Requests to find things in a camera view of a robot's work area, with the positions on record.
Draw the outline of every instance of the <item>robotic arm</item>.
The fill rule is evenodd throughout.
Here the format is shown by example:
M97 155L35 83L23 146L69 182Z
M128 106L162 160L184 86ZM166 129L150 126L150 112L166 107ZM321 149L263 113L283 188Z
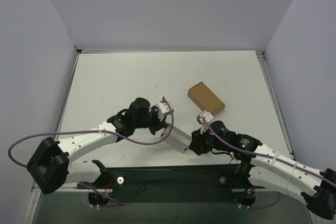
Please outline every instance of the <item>robotic arm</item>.
M235 174L247 178L254 186L274 189L307 204L314 214L333 219L336 211L336 172L324 172L293 161L245 134L229 131L222 121L213 121L202 112L197 120L202 127L192 132L189 149L197 155L213 148L232 153L241 161Z
M80 164L73 162L97 148L127 138L135 129L148 128L155 135L157 131L167 127L165 119L171 114L169 107L173 112L172 105L165 98L151 108L149 101L137 98L128 109L120 111L90 131L81 132L85 134L58 141L54 141L52 137L44 139L26 168L43 194L54 192L64 183L94 183L101 176L108 180L106 169L99 161Z

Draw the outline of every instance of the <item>metal screw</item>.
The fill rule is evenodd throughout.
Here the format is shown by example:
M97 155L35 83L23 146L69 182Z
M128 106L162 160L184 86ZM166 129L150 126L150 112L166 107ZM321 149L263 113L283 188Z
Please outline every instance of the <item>metal screw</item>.
M220 177L220 178L219 178L219 182L220 182L221 184L225 184L225 183L226 183L226 177L224 177L224 176Z

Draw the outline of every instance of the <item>cardboard box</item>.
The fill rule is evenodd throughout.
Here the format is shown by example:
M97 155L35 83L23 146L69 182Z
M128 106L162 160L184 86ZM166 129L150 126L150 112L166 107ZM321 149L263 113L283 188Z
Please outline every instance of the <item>cardboard box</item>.
M201 81L188 90L188 97L202 110L218 114L225 104Z

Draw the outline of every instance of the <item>white wall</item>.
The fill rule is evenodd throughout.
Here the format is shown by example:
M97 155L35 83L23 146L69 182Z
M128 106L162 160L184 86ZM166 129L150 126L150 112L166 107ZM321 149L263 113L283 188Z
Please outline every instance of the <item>white wall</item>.
M266 64L298 161L336 170L336 0L293 0Z
M292 0L51 0L79 49L265 49Z
M50 0L0 0L0 223L20 223L33 180L17 139L56 128L76 58ZM27 162L39 140L14 151Z

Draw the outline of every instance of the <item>white knob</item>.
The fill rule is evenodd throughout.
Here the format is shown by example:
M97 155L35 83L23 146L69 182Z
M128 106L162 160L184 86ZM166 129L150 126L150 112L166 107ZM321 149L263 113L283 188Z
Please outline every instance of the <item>white knob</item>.
M117 183L118 183L119 185L124 184L124 178L123 178L123 177L118 177L118 178L117 178Z

